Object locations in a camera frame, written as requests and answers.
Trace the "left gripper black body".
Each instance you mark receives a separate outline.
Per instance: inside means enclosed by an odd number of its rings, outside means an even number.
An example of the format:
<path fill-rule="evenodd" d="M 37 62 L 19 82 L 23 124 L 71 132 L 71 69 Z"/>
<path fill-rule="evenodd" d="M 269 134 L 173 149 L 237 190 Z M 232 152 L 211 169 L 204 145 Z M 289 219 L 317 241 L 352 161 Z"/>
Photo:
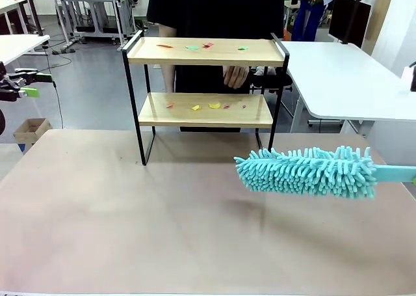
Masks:
<path fill-rule="evenodd" d="M 26 91 L 22 88 L 26 80 L 18 74 L 1 74 L 1 101 L 16 101 L 26 97 Z"/>

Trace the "person's left hand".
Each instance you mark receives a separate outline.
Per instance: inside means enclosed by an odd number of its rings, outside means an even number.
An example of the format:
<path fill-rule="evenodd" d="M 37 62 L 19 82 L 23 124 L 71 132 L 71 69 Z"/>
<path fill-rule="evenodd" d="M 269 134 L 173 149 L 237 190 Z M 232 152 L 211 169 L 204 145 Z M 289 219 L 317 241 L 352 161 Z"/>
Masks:
<path fill-rule="evenodd" d="M 238 89 L 246 81 L 250 68 L 248 66 L 224 66 L 223 78 L 225 86 Z"/>

